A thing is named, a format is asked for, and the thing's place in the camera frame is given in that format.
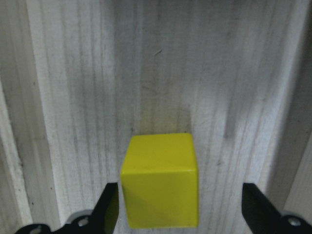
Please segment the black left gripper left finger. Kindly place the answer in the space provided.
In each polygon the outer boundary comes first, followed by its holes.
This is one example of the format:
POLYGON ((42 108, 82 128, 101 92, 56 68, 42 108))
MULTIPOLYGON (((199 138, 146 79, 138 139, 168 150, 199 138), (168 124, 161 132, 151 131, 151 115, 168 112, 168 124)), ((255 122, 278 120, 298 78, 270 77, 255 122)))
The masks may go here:
POLYGON ((119 214, 118 184, 107 183, 90 214, 75 218, 59 234, 112 234, 119 214))

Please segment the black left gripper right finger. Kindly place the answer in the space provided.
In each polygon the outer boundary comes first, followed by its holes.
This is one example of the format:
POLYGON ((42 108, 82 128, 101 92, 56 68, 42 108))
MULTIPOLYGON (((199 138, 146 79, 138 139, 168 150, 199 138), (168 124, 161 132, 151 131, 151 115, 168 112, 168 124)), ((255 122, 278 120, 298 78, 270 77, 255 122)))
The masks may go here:
POLYGON ((242 187, 242 215, 253 234, 310 234, 312 225, 294 213, 281 213, 253 183, 242 187))

